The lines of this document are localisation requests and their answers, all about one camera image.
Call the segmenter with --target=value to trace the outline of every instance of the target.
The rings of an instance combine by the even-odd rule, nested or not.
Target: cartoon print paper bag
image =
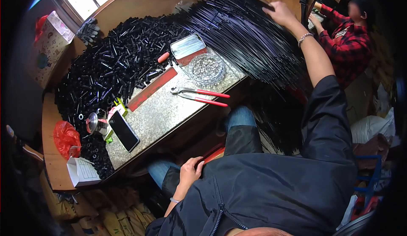
[[[42,88],[47,85],[58,59],[74,37],[75,34],[52,11],[42,26],[41,37],[34,45],[38,53],[37,60],[29,69],[31,76]]]

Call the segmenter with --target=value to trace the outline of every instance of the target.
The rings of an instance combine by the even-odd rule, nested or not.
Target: silver bracelet
[[[180,201],[177,201],[177,200],[175,200],[174,198],[170,198],[170,201],[173,201],[173,202],[175,202],[175,203],[179,203]]]
[[[300,40],[298,40],[298,47],[299,47],[299,48],[301,48],[300,46],[301,46],[301,43],[303,42],[303,40],[305,40],[305,38],[306,38],[307,36],[309,36],[309,35],[314,36],[314,35],[311,34],[311,33],[307,33],[307,34],[303,35],[303,36],[300,38]]]

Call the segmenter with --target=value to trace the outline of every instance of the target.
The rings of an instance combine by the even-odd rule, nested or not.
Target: jacket zipper
[[[216,232],[216,229],[218,229],[218,226],[219,226],[219,223],[221,221],[222,214],[223,214],[224,204],[221,203],[219,205],[219,208],[220,208],[220,211],[219,211],[219,214],[218,214],[218,218],[216,219],[215,227],[213,228],[212,233],[210,234],[210,236],[214,236],[215,232]]]
[[[223,210],[223,213],[225,213],[225,215],[232,220],[233,222],[237,223],[238,226],[240,226],[241,228],[247,230],[248,227],[246,227],[245,225],[243,225],[242,223],[239,223],[238,221],[236,221],[231,215],[229,215],[229,213],[226,210]]]
[[[215,177],[214,177],[214,182],[215,182],[215,185],[216,185],[216,198],[218,199],[218,202],[221,202],[221,203],[219,204],[220,210],[219,210],[218,218],[216,219],[215,227],[213,228],[212,233],[210,234],[210,236],[214,236],[214,235],[215,235],[216,229],[218,229],[219,223],[221,222],[221,217],[222,217],[223,213],[225,213],[225,215],[226,215],[230,220],[232,220],[233,222],[235,222],[238,226],[240,226],[241,228],[247,230],[248,227],[246,227],[245,225],[243,225],[243,224],[237,222],[234,218],[232,218],[231,215],[228,215],[228,213],[225,211],[225,204],[224,204],[224,203],[222,202],[222,200],[221,200],[221,194],[219,193],[218,182],[216,181],[216,178],[215,178]]]

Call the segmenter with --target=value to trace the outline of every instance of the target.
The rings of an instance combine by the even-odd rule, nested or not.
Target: glass bowl
[[[225,65],[220,57],[203,53],[191,60],[188,65],[188,75],[199,85],[214,85],[225,75]]]

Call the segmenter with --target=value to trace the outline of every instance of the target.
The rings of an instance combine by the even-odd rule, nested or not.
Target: black jacket
[[[223,219],[233,221],[235,228],[332,235],[357,173],[346,97],[335,76],[315,87],[302,130],[303,157],[246,153],[207,163],[202,179],[166,218],[148,226],[146,236],[216,235]]]

